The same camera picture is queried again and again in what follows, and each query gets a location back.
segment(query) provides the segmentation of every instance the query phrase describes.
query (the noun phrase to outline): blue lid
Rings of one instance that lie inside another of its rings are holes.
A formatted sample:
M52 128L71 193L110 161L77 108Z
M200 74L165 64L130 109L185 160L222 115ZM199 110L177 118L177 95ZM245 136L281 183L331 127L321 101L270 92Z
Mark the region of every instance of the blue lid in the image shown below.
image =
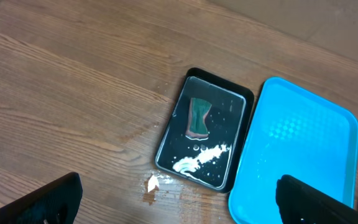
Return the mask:
M282 78L269 78L229 197L233 219L282 223L275 193L284 174L353 207L357 151L352 113Z

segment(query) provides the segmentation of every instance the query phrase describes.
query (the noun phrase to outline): black plastic container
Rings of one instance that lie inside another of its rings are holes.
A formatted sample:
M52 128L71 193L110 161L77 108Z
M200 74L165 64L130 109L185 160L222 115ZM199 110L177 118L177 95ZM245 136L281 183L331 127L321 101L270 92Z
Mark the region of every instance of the black plastic container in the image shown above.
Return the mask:
M229 192L253 104L249 89L199 68L189 69L156 153L156 166Z

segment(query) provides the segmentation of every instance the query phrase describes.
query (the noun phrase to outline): wooden table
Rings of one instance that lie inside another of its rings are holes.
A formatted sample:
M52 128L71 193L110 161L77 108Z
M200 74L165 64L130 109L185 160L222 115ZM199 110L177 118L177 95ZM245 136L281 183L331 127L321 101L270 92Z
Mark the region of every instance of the wooden table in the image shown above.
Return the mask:
M194 66L256 97L280 76L358 119L357 62L205 0L3 0L0 207L75 171L77 223L232 222L227 195L153 162ZM152 174L160 190L149 205Z

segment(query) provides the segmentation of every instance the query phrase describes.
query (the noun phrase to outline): black object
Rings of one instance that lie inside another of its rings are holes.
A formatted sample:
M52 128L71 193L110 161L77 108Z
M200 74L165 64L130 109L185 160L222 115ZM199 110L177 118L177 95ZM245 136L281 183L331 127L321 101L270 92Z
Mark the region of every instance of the black object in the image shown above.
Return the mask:
M276 202L284 224L358 224L357 211L290 175L278 180Z
M190 111L197 110L190 108L195 99L198 109L211 106L202 118L190 119ZM230 191L253 104L249 89L199 68L189 69L155 156L157 167L220 192ZM189 132L195 121L206 128L199 125L200 133Z
M72 172L0 208L0 224L71 224L81 198L80 176Z

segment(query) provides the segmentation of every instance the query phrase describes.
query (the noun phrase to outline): blue plastic container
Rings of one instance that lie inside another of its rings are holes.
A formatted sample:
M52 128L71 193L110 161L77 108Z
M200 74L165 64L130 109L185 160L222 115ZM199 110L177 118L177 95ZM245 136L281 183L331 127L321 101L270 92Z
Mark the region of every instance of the blue plastic container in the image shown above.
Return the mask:
M282 78L262 89L229 210L237 223L282 223L277 180L289 174L353 207L358 122L348 110Z

